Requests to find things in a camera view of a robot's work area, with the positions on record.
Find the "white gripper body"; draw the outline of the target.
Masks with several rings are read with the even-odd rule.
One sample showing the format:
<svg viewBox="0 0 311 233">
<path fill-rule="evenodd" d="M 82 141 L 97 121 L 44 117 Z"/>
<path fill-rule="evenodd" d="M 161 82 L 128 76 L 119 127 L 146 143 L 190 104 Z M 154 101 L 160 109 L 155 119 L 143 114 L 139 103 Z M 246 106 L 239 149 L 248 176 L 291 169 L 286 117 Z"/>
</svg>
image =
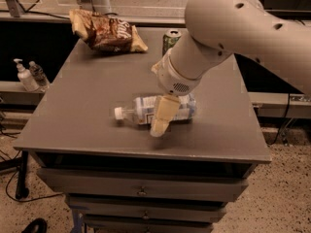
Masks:
<svg viewBox="0 0 311 233">
<path fill-rule="evenodd" d="M 157 77 L 157 83 L 165 93 L 176 96 L 186 96 L 191 93 L 200 83 L 200 79 L 192 80 L 183 77 L 174 67 L 170 59 L 171 50 L 161 58 L 161 74 Z"/>
</svg>

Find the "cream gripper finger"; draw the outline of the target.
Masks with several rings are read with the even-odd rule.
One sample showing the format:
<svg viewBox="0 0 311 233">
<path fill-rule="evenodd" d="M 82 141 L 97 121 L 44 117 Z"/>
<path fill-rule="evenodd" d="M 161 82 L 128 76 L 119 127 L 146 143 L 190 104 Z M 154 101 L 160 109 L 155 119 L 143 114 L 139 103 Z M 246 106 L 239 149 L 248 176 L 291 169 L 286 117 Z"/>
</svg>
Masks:
<svg viewBox="0 0 311 233">
<path fill-rule="evenodd" d="M 155 73 L 157 76 L 159 76 L 161 74 L 161 69 L 162 69 L 162 63 L 158 62 L 152 66 L 151 71 Z"/>
<path fill-rule="evenodd" d="M 153 137 L 162 136 L 178 113 L 180 99 L 178 96 L 165 94 L 160 95 L 155 100 L 154 116 L 151 123 L 151 135 Z"/>
</svg>

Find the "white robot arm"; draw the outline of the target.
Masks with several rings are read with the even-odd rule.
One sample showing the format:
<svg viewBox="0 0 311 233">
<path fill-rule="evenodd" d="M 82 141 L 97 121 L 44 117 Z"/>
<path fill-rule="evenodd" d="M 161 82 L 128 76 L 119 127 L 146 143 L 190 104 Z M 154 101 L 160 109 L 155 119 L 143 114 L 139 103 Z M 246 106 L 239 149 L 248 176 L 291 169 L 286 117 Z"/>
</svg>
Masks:
<svg viewBox="0 0 311 233">
<path fill-rule="evenodd" d="M 311 28 L 266 12 L 259 0 L 188 0 L 186 31 L 152 67 L 164 91 L 155 100 L 151 135 L 164 134 L 203 75 L 237 53 L 299 91 L 311 93 Z"/>
</svg>

